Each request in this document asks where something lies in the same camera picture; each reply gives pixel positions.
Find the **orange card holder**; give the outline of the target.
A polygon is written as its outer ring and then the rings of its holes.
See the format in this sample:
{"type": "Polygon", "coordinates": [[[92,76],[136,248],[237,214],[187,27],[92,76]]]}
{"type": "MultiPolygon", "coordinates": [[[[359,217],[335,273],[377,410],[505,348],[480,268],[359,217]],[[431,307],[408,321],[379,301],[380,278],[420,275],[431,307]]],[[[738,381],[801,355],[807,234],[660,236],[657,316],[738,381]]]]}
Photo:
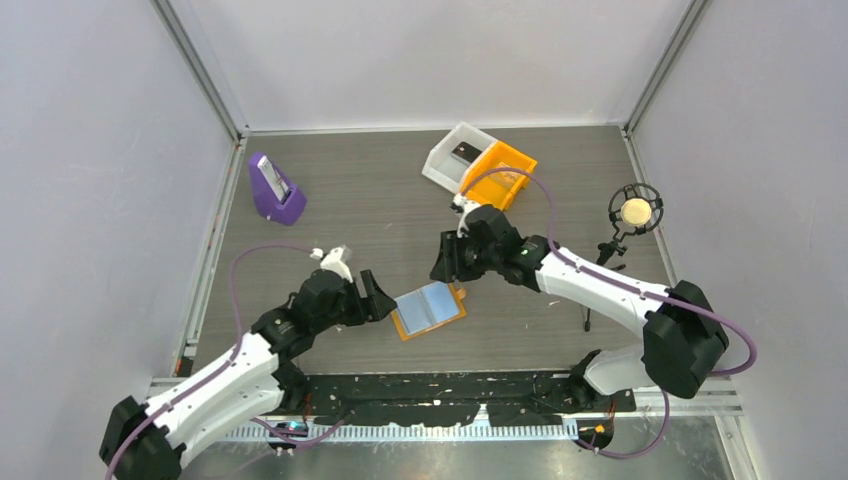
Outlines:
{"type": "Polygon", "coordinates": [[[396,297],[391,319],[400,339],[408,341],[465,317],[466,295],[456,283],[433,282],[396,297]]]}

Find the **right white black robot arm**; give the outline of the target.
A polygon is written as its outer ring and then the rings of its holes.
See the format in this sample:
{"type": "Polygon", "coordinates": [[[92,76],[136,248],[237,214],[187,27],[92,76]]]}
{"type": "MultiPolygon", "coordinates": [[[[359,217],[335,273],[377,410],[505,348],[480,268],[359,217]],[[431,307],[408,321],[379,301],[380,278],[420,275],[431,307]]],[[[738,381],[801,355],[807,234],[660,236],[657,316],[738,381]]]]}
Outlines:
{"type": "Polygon", "coordinates": [[[693,398],[727,350],[729,339],[699,287],[642,282],[594,265],[540,235],[523,236],[505,214],[462,195],[454,230],[442,232],[430,277],[470,282],[495,272],[506,282],[577,302],[624,326],[639,343],[595,350],[571,369],[566,389],[584,410],[622,390],[657,386],[693,398]]]}

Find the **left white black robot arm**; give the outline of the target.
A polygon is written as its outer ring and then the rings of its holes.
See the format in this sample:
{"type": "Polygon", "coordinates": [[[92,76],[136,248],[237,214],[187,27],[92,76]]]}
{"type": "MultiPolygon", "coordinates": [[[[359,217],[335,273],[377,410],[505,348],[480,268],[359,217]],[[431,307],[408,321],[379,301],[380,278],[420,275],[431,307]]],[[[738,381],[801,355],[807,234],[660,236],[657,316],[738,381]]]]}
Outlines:
{"type": "Polygon", "coordinates": [[[369,270],[359,280],[314,271],[216,363],[155,397],[121,400],[99,450],[107,478],[176,479],[233,428],[277,409],[301,411],[309,381],[294,359],[322,332],[381,321],[396,307],[369,270]]]}

